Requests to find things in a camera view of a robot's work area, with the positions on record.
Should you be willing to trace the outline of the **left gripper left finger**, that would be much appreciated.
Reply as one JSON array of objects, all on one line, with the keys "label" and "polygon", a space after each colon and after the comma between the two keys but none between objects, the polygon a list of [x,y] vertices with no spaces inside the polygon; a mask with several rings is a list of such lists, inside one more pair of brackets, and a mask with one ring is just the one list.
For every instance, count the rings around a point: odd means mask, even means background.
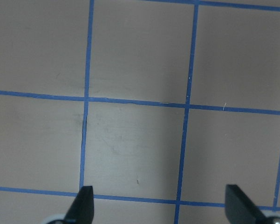
[{"label": "left gripper left finger", "polygon": [[83,186],[66,214],[51,215],[44,224],[91,224],[94,219],[94,193],[92,186]]}]

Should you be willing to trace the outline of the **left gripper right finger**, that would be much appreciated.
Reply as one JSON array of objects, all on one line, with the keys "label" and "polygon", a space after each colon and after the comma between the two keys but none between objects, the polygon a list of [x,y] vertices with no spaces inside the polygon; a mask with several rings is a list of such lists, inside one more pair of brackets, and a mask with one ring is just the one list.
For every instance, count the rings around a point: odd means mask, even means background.
[{"label": "left gripper right finger", "polygon": [[225,186],[225,216],[231,224],[280,224],[280,214],[264,212],[236,184]]}]

